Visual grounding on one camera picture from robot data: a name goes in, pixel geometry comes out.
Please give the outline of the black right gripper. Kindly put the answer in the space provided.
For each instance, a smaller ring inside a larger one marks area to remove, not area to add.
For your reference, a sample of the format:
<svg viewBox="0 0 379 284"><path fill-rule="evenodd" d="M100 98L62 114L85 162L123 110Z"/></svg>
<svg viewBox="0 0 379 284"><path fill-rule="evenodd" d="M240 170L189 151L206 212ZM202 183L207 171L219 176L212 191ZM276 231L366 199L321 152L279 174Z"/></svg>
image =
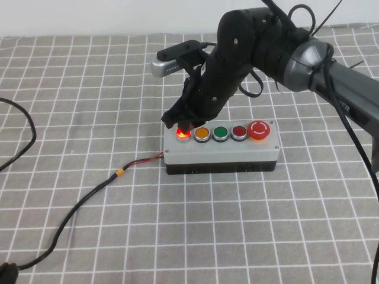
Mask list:
<svg viewBox="0 0 379 284"><path fill-rule="evenodd" d="M218 52L212 52L205 61L205 71L195 70L184 97L162 115L166 128L178 124L183 133L188 133L215 119L251 69L249 62L239 63L234 58L227 61Z"/></svg>

